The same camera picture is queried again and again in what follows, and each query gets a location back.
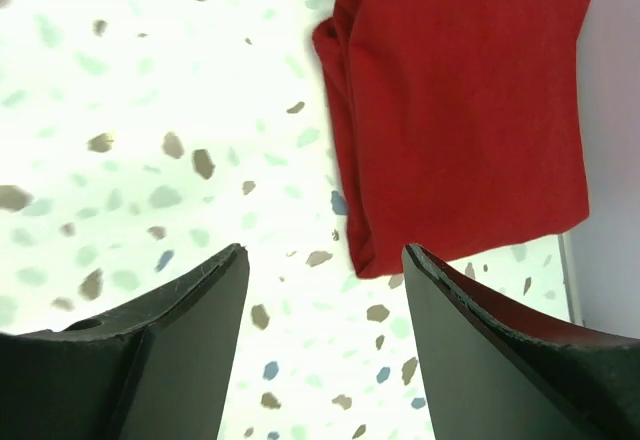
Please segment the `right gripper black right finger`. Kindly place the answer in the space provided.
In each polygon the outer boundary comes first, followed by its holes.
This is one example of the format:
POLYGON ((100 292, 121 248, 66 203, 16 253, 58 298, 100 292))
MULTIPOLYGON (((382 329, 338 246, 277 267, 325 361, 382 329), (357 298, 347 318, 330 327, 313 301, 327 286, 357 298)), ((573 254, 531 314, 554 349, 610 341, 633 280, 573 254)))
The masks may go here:
POLYGON ((639 343, 527 307, 419 245, 402 254, 439 439, 635 439, 639 343))

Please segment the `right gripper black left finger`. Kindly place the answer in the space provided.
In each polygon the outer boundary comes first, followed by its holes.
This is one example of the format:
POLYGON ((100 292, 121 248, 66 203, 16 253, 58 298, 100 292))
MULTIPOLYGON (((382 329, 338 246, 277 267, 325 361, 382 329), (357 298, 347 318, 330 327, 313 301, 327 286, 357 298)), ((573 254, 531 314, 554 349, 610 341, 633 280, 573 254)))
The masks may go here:
POLYGON ((232 244, 65 330, 1 338, 5 439, 214 439, 247 294, 232 244))

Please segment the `dark red t-shirt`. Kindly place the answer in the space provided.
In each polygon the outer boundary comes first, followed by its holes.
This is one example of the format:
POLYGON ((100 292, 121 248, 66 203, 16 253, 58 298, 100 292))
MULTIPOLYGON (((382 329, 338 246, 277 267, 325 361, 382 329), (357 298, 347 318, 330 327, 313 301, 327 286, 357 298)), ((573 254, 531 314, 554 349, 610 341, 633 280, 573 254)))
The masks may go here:
POLYGON ((313 32, 356 274, 588 217, 577 41, 591 0, 335 0, 313 32))

